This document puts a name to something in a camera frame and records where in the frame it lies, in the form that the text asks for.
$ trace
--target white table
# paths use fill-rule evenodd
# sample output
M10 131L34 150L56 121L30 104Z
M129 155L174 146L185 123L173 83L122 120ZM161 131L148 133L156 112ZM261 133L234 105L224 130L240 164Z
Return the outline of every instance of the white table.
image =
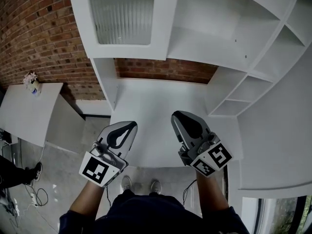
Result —
M30 143L79 152L84 120L59 94L63 83L41 84L35 97L11 85L0 107L0 128Z

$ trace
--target small plant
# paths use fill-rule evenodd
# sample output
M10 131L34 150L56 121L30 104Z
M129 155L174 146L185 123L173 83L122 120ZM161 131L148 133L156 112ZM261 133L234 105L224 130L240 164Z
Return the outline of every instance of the small plant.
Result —
M35 74L35 72L27 73L27 75L25 75L25 78L23 79L23 83L27 87L27 85L32 83L34 80L37 80L37 78L38 76Z

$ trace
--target extension cord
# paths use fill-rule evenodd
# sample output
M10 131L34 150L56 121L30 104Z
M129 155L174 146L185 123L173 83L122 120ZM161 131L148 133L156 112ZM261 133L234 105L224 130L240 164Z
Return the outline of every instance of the extension cord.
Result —
M36 195L31 193L30 197L31 197L31 199L33 201L33 206L38 207L38 202L36 201Z

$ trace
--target black pants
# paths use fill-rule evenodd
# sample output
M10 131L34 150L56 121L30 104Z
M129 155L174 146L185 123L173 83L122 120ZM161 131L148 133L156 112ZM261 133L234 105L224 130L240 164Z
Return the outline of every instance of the black pants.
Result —
M30 183L34 178L33 170L17 168L12 162L0 156L0 188Z
M118 195L114 202L113 202L113 205L111 207L111 209L114 209L116 207L119 207L120 204L124 203L125 201L127 201L128 199L132 198L132 197L140 197L139 195L135 195L133 192L131 192L130 190L125 190L122 194ZM181 208L184 209L184 206L175 198L175 197L172 197L172 196L166 196L166 195L161 195L161 194L158 194L158 193L150 193L149 196L152 196L152 197L161 197L167 201L169 201L170 203L172 204L175 204Z

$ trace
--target gray floor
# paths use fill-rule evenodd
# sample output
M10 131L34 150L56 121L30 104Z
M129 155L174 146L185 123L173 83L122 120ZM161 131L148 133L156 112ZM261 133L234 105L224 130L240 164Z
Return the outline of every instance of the gray floor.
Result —
M40 181L35 183L35 189L43 188L48 193L49 202L43 207L34 207L31 205L32 200L24 185L11 188L11 198L16 202L16 209L19 211L17 218L19 227L12 226L10 219L14 220L14 218L0 206L0 230L4 234L54 234L58 232L59 217L67 212L86 183L86 179L78 174L84 153L90 150L92 142L96 140L102 128L108 124L109 119L86 118L80 154L50 146L45 147L41 159L43 172ZM15 150L16 163L20 166L20 147L15 144L13 149ZM40 159L41 151L41 147L22 141L23 168L34 167ZM191 167L139 168L129 166L109 185L108 192L111 202L121 193L120 182L124 175L128 175L132 179L138 195L147 194L150 181L157 178L162 183L162 194L172 195L180 202L182 202L184 189L195 179L195 171ZM221 171L215 176L219 185L222 186L223 172ZM42 202L46 201L46 196L42 191L39 193L39 197ZM200 215L196 183L189 190L185 208ZM108 210L109 203L105 193L97 216L105 215Z

